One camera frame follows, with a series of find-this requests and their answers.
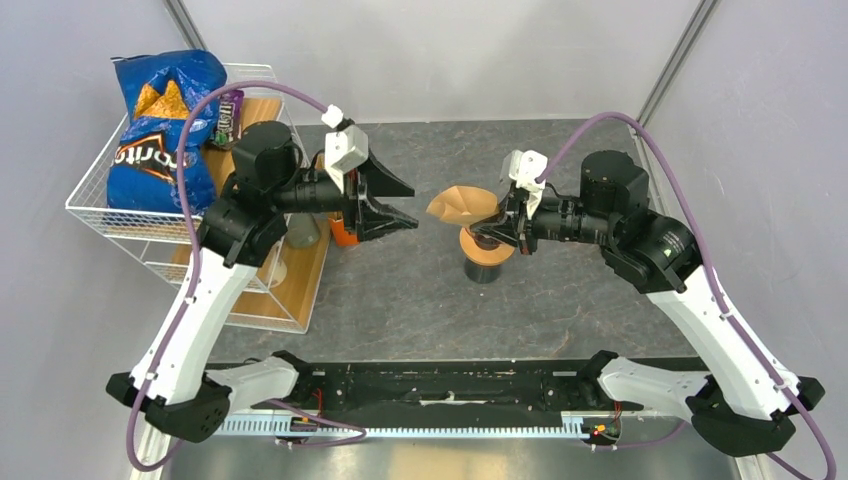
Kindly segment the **brown paper coffee filter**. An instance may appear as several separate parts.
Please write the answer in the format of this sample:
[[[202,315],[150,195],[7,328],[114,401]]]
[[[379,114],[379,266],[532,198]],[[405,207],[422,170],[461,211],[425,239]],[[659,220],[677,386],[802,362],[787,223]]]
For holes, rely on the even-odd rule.
[[[499,202],[489,190],[455,185],[437,194],[426,212],[443,223],[468,227],[496,215]]]

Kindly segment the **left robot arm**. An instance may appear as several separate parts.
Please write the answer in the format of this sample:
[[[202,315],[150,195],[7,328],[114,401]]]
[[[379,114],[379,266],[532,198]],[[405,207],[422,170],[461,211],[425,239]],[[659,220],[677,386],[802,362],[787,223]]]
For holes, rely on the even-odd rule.
[[[310,377],[287,357],[209,369],[211,350],[239,296],[288,230],[293,214],[340,213],[359,242],[414,229],[415,218],[385,204],[414,188],[382,165],[366,133],[343,122],[327,135],[322,168],[304,167],[291,129],[248,126],[232,150],[234,170],[195,229],[197,250],[154,342],[107,393],[180,440],[208,439],[234,412],[281,400],[307,405]]]

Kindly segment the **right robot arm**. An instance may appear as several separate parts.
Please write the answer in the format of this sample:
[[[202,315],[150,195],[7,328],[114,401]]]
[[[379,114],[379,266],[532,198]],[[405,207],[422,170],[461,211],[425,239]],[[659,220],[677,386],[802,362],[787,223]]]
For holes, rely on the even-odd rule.
[[[528,183],[536,171],[531,152],[508,157],[509,190],[471,231],[524,255],[542,240],[597,245],[605,264],[660,308],[704,363],[701,371],[674,371],[600,351],[577,374],[579,400],[591,409],[621,402],[670,414],[732,457],[782,450],[795,433],[792,416],[813,408],[823,386],[769,353],[754,354],[758,339],[711,291],[692,231],[651,208],[648,173],[626,153],[597,151],[582,162],[577,195],[548,196]]]

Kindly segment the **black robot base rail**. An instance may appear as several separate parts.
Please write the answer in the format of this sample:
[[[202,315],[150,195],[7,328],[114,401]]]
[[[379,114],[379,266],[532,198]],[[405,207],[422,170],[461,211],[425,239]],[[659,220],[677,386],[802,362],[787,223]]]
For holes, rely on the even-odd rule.
[[[284,402],[371,433],[554,427],[564,413],[642,408],[582,385],[583,360],[292,362]]]

